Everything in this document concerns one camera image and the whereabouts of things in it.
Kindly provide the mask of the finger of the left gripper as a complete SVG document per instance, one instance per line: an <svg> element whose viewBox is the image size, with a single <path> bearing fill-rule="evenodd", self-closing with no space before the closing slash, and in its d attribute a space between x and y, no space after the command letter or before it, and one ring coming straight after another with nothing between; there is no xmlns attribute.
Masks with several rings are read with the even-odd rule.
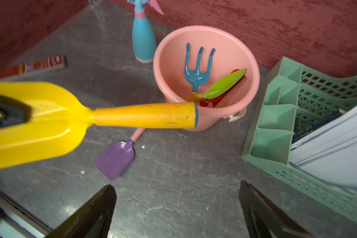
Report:
<svg viewBox="0 0 357 238"><path fill-rule="evenodd" d="M0 129L28 122L31 113L29 105L0 95Z"/></svg>

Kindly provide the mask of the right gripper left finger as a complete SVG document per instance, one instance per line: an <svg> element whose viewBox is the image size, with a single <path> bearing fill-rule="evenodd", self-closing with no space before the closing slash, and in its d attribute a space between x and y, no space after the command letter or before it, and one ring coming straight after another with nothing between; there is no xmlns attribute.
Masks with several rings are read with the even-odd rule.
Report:
<svg viewBox="0 0 357 238"><path fill-rule="evenodd" d="M107 238L117 194L112 185L104 186L47 238Z"/></svg>

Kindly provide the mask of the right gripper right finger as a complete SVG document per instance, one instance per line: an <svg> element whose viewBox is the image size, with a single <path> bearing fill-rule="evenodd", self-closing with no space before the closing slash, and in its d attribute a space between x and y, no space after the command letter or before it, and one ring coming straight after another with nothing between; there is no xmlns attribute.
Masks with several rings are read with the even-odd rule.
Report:
<svg viewBox="0 0 357 238"><path fill-rule="evenodd" d="M239 200L251 238L313 238L256 187L242 181Z"/></svg>

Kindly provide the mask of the yellow shovel yellow handle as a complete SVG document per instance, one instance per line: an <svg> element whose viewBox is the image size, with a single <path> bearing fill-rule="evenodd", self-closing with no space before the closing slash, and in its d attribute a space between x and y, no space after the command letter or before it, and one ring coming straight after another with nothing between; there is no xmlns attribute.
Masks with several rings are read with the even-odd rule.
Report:
<svg viewBox="0 0 357 238"><path fill-rule="evenodd" d="M92 125L147 129L193 129L195 103L162 103L92 110L68 90L47 82L0 82L0 95L32 109L24 124L0 129L0 169L65 155Z"/></svg>

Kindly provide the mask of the purple shovel pink handle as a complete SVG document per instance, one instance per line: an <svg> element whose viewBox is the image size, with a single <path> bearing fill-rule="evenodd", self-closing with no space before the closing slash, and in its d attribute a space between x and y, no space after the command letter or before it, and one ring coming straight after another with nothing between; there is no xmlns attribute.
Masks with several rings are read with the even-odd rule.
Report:
<svg viewBox="0 0 357 238"><path fill-rule="evenodd" d="M94 166L108 179L116 180L134 159L133 146L145 128L137 128L128 141L111 144L94 161Z"/></svg>

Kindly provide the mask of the red shovel wooden handle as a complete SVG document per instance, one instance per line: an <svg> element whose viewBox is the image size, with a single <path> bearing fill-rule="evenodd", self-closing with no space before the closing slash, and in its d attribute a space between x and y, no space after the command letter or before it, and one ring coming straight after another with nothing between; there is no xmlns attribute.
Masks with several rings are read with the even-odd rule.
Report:
<svg viewBox="0 0 357 238"><path fill-rule="evenodd" d="M211 104L212 107L215 108L215 107L222 101L222 99L225 98L226 95L227 95L233 88L231 88L229 91L225 92L223 95L221 95L221 96L219 96L219 97L217 97L217 98L215 98L215 99L212 99L212 100L202 100L202 101L200 101L200 102L199 102L199 103L200 103L200 106L201 106L201 107L207 107L207 106L209 106L209 105Z"/></svg>

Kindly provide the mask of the green trowel yellow handle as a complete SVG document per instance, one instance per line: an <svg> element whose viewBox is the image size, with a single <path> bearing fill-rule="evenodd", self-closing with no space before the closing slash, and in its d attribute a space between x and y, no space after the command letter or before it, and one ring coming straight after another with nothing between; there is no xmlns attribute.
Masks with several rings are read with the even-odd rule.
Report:
<svg viewBox="0 0 357 238"><path fill-rule="evenodd" d="M185 97L188 102L200 102L202 100L212 100L225 92L229 91L236 84L238 84L247 72L246 68L234 70L231 74L223 77L215 82L206 93L193 93L192 95Z"/></svg>

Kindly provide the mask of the teal spray bottle pink trigger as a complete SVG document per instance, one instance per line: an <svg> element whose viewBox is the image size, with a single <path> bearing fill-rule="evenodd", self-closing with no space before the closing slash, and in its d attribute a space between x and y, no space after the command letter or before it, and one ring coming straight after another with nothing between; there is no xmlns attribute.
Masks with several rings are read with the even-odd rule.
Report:
<svg viewBox="0 0 357 238"><path fill-rule="evenodd" d="M151 63L154 60L157 42L144 5L148 3L159 14L164 15L164 13L157 0L127 0L127 2L134 5L132 46L135 58L141 63Z"/></svg>

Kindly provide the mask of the blue fork yellow handle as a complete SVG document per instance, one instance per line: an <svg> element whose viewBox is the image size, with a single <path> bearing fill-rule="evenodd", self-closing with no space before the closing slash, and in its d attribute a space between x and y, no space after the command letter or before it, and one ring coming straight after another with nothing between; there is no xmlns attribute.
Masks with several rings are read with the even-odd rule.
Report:
<svg viewBox="0 0 357 238"><path fill-rule="evenodd" d="M197 90L200 86L204 85L208 82L210 78L210 72L213 62L213 56L215 54L216 49L213 48L209 55L209 60L207 64L207 71L202 72L200 70L201 58L204 48L201 47L197 56L196 68L194 70L189 69L189 58L190 58L190 43L186 45L186 57L185 57L185 66L184 66L184 77L187 82L192 85L192 96L197 94Z"/></svg>

